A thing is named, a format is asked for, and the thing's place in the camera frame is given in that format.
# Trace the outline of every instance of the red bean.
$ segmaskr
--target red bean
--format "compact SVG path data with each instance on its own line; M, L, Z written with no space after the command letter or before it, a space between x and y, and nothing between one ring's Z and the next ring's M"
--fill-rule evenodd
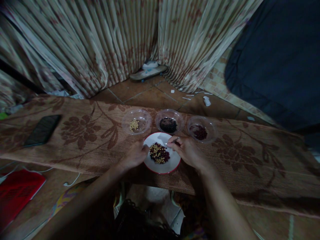
M196 125L196 126L198 127L198 129L193 131L195 138L199 139L200 141L203 139L206 139L208 135L206 129L200 125Z

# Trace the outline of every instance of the table runner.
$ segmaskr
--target table runner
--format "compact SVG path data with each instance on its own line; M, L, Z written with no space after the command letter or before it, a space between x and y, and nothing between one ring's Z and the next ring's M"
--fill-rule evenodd
M154 108L143 108L153 119L147 132L133 136L122 130L123 116L139 108L39 95L0 122L1 158L99 176L134 141L158 131L155 116L159 109ZM54 114L62 117L49 142L23 148L37 122ZM192 115L182 116L187 124ZM197 145L217 167L238 203L320 216L319 164L300 136L255 123L209 119L217 126L217 139L210 145ZM186 127L178 135L188 136ZM183 162L166 175L155 174L142 164L130 172L127 181L202 194L198 175Z

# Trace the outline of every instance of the floor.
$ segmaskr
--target floor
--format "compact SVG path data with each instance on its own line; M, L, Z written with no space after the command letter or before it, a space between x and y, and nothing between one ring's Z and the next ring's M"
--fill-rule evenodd
M202 93L180 92L165 81L163 77L156 76L144 83L133 83L130 80L118 83L101 91L91 99L140 107L170 108L183 113L243 121L249 121L247 117L253 117L257 123L269 125L267 122L217 96L204 94L205 91L202 89L198 89L196 92ZM209 97L211 106L205 106L203 96Z
M235 107L234 105L214 96L195 94L186 96L172 87L164 78L157 76L144 83L125 81L103 90L92 99L107 103L119 103L142 107L171 108L180 112L249 121L254 117L260 124L268 125L263 120ZM203 96L208 96L211 106L206 107ZM2 166L9 161L1 160L0 174L9 172L14 164L5 169ZM31 164L22 164L30 170L43 171L48 168ZM47 182L26 207L19 213L15 221L4 231L2 239L29 240L45 225L52 206L57 198L67 189L64 182L72 183L77 173L52 169L43 173ZM81 174L76 183L87 180L92 176ZM167 222L174 231L180 232L183 211L172 204L170 192L166 189L132 185L128 198L133 200L141 209L152 206L151 217L160 222ZM320 220L293 216L287 213L274 212L265 209L240 206L247 220L255 230L259 239L320 239Z

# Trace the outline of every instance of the striped curtain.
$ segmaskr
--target striped curtain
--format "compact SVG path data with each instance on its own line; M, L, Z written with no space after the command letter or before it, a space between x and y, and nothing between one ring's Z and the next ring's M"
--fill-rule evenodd
M6 16L84 98L126 80L157 40L156 0L17 0Z
M157 60L165 78L194 92L263 0L159 1Z
M263 0L16 0L3 12L83 98L147 59L193 92Z
M0 23L0 58L44 91L62 90L63 86L48 66L2 15L0 15ZM1 70L0 85L0 111L25 102L33 94Z

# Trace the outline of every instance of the hand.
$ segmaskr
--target hand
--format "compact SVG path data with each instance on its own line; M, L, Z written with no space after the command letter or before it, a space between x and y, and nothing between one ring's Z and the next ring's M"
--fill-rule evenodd
M180 146L172 143L176 139ZM178 139L178 136L173 136L168 140L168 147L176 151L186 164L197 170L206 167L209 163L204 153L197 147L191 137L179 137Z
M149 147L143 145L144 139L134 142L126 155L121 158L118 164L125 170L139 166L147 157Z

